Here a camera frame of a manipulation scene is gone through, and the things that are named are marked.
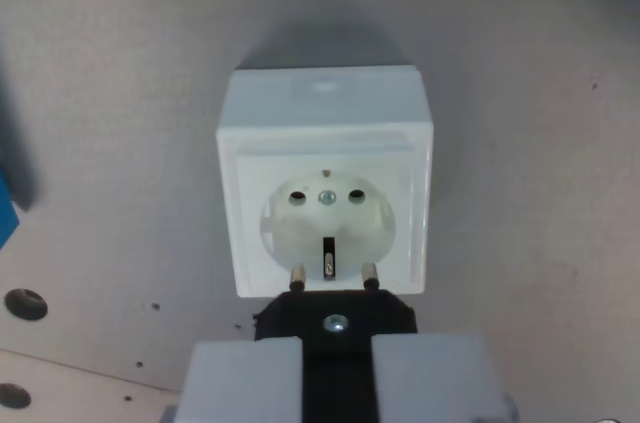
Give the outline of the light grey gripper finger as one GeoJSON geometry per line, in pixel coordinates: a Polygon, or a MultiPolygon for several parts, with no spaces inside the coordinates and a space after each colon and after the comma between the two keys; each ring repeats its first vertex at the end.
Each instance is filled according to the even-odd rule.
{"type": "Polygon", "coordinates": [[[393,334],[372,338],[382,422],[511,422],[512,410],[478,336],[393,334]]]}
{"type": "Polygon", "coordinates": [[[302,421],[302,341],[286,337],[197,344],[175,420],[302,421]]]}

